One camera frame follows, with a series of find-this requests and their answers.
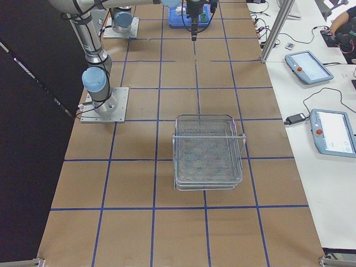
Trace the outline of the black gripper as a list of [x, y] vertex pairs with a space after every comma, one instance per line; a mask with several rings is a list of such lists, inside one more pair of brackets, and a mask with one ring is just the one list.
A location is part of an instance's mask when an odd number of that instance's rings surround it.
[[186, 14], [191, 19], [191, 40], [196, 41], [199, 30], [199, 15], [203, 12], [205, 1], [187, 0]]

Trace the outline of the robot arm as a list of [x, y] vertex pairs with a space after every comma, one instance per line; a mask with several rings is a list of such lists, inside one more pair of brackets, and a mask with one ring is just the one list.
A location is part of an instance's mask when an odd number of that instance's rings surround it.
[[112, 59], [103, 48], [99, 33], [92, 21], [92, 10], [108, 10], [112, 18], [112, 29], [116, 33], [130, 30], [133, 25], [132, 6], [161, 4], [167, 8], [181, 7], [179, 17], [183, 27], [191, 33], [192, 41], [202, 32], [199, 18], [206, 5], [215, 13], [215, 1], [50, 1], [61, 12], [64, 21], [73, 25], [78, 40], [85, 52], [88, 69], [82, 74], [82, 82], [91, 97], [91, 111], [108, 117], [117, 109], [118, 99], [110, 85]]
[[124, 33], [130, 30], [133, 21], [131, 6], [110, 8], [112, 18], [112, 28], [117, 33]]

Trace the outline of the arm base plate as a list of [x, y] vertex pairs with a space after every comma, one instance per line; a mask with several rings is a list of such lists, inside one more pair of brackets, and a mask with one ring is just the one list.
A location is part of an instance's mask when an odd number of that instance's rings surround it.
[[112, 18], [109, 17], [106, 22], [103, 38], [109, 39], [137, 39], [139, 18], [134, 17], [128, 27], [120, 27]]
[[86, 102], [89, 104], [84, 105], [80, 121], [82, 123], [124, 123], [128, 96], [128, 87], [111, 87], [111, 97], [102, 106], [93, 110], [92, 98], [87, 93]]

